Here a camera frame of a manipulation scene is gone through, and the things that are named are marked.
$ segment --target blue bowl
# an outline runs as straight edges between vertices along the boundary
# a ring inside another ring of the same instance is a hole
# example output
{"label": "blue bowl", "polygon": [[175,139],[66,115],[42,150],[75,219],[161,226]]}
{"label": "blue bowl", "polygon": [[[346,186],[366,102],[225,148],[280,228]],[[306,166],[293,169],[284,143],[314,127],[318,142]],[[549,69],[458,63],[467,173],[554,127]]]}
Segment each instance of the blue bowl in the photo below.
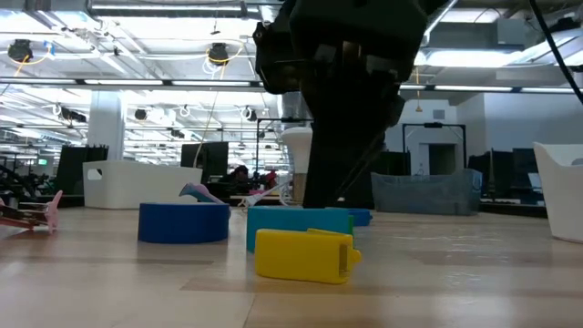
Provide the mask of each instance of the blue bowl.
{"label": "blue bowl", "polygon": [[201,243],[229,237],[227,204],[139,204],[138,240]]}

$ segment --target teal block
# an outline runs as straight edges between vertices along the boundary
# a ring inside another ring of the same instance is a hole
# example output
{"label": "teal block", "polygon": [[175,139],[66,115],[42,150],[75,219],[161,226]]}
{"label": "teal block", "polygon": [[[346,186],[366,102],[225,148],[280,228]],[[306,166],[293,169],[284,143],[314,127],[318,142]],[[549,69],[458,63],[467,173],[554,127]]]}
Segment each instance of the teal block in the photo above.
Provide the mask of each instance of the teal block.
{"label": "teal block", "polygon": [[353,217],[347,209],[251,207],[247,214],[247,251],[255,252],[255,234],[259,229],[307,231],[309,228],[352,234]]}

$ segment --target yellow block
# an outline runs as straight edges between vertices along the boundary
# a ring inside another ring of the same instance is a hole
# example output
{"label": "yellow block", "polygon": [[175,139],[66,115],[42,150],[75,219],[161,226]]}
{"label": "yellow block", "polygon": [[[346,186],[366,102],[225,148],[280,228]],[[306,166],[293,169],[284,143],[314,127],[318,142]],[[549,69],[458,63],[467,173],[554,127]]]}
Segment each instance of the yellow block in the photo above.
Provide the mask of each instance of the yellow block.
{"label": "yellow block", "polygon": [[255,271],[268,278],[345,283],[361,253],[353,236],[331,231],[257,231]]}

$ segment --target door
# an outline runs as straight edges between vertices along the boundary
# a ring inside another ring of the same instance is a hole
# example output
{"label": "door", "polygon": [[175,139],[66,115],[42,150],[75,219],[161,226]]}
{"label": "door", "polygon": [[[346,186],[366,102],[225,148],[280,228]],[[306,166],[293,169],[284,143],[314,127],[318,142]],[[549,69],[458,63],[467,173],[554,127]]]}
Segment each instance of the door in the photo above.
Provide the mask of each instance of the door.
{"label": "door", "polygon": [[457,169],[454,144],[429,145],[429,174],[448,175]]}

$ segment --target white column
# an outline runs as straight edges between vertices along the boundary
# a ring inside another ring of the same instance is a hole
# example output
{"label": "white column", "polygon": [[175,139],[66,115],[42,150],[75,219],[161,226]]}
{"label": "white column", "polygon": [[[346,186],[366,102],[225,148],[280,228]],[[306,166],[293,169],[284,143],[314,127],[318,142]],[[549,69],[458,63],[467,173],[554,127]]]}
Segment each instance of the white column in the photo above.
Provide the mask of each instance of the white column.
{"label": "white column", "polygon": [[119,91],[93,91],[89,111],[87,144],[107,145],[107,160],[124,158],[127,108]]}

